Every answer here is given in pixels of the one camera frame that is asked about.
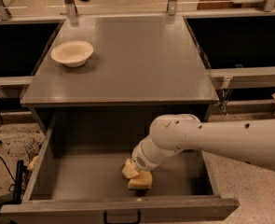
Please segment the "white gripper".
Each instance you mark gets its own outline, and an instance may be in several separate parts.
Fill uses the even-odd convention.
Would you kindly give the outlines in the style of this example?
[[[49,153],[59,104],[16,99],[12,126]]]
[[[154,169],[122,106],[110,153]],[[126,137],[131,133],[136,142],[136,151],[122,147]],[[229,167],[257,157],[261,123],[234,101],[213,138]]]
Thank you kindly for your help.
[[[132,159],[127,159],[122,169],[122,174],[128,178],[134,178],[141,171],[152,171],[160,165],[158,150],[155,147],[139,144],[132,151]]]

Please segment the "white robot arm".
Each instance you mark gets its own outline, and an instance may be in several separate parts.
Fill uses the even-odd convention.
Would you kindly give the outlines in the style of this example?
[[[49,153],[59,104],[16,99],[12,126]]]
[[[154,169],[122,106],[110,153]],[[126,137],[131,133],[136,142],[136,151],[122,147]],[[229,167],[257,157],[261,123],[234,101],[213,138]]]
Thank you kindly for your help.
[[[202,150],[275,171],[275,119],[202,122],[190,114],[159,116],[132,151],[122,174],[131,179],[185,150]]]

